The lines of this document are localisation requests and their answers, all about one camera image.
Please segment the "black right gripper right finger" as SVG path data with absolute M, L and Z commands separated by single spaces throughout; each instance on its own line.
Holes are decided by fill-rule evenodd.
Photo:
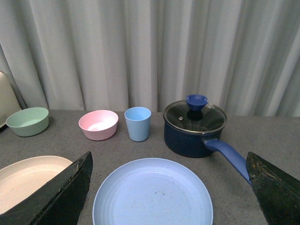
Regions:
M 300 181 L 259 155 L 246 159 L 252 190 L 269 225 L 300 223 Z

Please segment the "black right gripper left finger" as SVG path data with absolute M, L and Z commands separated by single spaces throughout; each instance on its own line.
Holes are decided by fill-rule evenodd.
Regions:
M 1 214 L 2 225 L 76 225 L 93 169 L 86 152 L 25 200 Z

